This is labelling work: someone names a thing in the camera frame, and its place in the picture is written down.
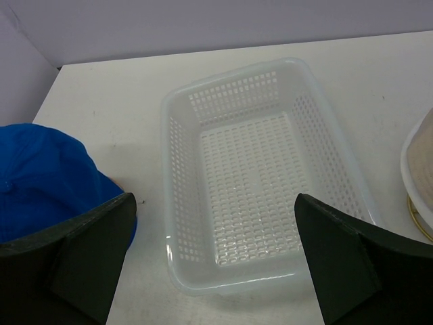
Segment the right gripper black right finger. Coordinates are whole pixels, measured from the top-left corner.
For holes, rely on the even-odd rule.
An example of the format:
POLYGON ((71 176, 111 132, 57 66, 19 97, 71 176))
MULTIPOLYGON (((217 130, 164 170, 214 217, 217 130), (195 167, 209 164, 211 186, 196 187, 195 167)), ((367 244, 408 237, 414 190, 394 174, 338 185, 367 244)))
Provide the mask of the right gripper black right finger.
POLYGON ((325 324, 431 324, 432 246, 299 194, 298 232, 325 324))

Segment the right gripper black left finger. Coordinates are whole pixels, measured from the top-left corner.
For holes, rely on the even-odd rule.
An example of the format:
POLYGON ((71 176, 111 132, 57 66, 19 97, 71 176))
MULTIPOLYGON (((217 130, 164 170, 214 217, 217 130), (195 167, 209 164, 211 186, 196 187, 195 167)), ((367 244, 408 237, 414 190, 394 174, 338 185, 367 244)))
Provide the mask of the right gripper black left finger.
POLYGON ((132 193, 1 244, 2 324, 105 324, 136 226, 132 193))

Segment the white bucket hat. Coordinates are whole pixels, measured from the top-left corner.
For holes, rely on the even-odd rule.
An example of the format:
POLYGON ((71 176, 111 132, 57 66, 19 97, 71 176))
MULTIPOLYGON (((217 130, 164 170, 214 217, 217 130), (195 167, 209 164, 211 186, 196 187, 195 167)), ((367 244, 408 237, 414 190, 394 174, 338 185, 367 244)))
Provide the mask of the white bucket hat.
POLYGON ((432 227, 432 111, 409 132, 401 151, 405 189, 429 228, 432 227))

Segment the blue baseball cap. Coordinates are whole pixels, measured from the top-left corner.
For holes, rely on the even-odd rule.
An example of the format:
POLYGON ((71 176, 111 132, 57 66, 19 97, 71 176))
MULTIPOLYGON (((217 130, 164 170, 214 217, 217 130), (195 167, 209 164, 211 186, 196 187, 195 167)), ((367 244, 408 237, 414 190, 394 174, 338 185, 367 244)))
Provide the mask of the blue baseball cap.
POLYGON ((1 242, 87 213, 123 194, 84 144, 53 128, 1 127, 1 242))

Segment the beige bucket hat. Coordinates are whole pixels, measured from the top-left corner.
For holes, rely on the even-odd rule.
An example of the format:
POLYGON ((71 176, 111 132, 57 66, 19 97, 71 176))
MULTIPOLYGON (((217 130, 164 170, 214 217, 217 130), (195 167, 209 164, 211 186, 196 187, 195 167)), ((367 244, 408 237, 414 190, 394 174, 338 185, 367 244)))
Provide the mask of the beige bucket hat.
POLYGON ((432 110, 425 115, 407 149, 409 172, 423 196, 432 196, 432 110))

